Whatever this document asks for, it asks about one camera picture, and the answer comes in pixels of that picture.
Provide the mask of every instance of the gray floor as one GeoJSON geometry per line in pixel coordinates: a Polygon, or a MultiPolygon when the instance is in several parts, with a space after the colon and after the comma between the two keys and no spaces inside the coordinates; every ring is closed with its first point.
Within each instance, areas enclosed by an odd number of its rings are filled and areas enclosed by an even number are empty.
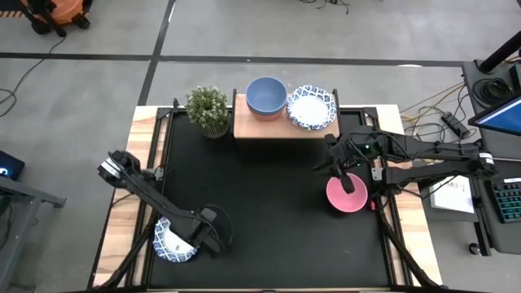
{"type": "MultiPolygon", "coordinates": [[[[68,39],[55,52],[150,55],[167,2],[94,1],[92,28],[68,28],[68,39]]],[[[349,15],[341,6],[315,9],[320,1],[178,0],[162,54],[471,60],[490,54],[521,25],[515,0],[348,2],[349,15]]],[[[0,52],[39,53],[59,40],[34,34],[24,19],[0,19],[0,39],[0,52]]],[[[0,88],[12,89],[36,62],[0,59],[0,88]]],[[[28,162],[22,181],[68,198],[63,210],[45,208],[39,215],[17,270],[19,284],[36,284],[37,292],[85,288],[112,193],[95,169],[107,151],[125,146],[148,64],[47,60],[20,87],[13,111],[0,118],[0,149],[28,162]]],[[[252,79],[272,76],[289,90],[308,83],[336,88],[343,104],[394,103],[405,109],[461,82],[461,74],[459,68],[160,62],[147,104],[169,105],[173,98],[184,103],[197,85],[241,92],[252,79]]],[[[453,112],[454,99],[440,107],[453,112]]],[[[462,105],[472,116],[468,99],[462,105]]],[[[470,224],[429,221],[429,227],[445,285],[519,290],[521,256],[470,256],[470,224]]]]}

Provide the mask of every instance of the keyboard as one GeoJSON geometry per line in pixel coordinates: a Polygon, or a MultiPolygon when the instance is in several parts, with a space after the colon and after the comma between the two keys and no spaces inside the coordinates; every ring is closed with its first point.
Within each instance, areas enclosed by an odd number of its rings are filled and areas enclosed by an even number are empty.
{"type": "Polygon", "coordinates": [[[521,221],[521,182],[508,179],[492,183],[493,204],[501,223],[521,221]]]}

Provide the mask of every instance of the ceramic plate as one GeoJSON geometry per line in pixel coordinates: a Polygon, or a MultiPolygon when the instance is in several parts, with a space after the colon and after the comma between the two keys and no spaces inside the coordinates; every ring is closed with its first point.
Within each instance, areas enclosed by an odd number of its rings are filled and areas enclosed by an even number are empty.
{"type": "Polygon", "coordinates": [[[302,85],[288,98],[286,112],[294,125],[307,130],[324,129],[335,121],[335,98],[317,86],[302,85]]]}
{"type": "Polygon", "coordinates": [[[164,216],[155,223],[153,242],[155,253],[162,259],[176,263],[189,260],[197,249],[172,233],[169,227],[170,221],[164,216]]]}

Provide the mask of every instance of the plant pot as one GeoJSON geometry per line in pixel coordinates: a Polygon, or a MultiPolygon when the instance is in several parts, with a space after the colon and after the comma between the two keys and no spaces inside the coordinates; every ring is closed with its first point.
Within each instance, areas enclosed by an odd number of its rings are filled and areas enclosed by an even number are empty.
{"type": "Polygon", "coordinates": [[[223,125],[212,125],[207,128],[201,128],[201,133],[207,138],[220,138],[228,132],[228,127],[230,125],[230,118],[226,120],[226,123],[223,125]]]}

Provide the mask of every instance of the orange vacuum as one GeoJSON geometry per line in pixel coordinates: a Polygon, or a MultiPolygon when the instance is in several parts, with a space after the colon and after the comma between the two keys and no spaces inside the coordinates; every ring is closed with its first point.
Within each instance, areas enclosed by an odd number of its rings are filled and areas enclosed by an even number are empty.
{"type": "Polygon", "coordinates": [[[37,34],[46,34],[52,29],[60,37],[67,36],[62,28],[64,24],[75,24],[87,29],[90,22],[85,14],[93,0],[19,0],[22,12],[31,21],[31,27],[37,34]]]}

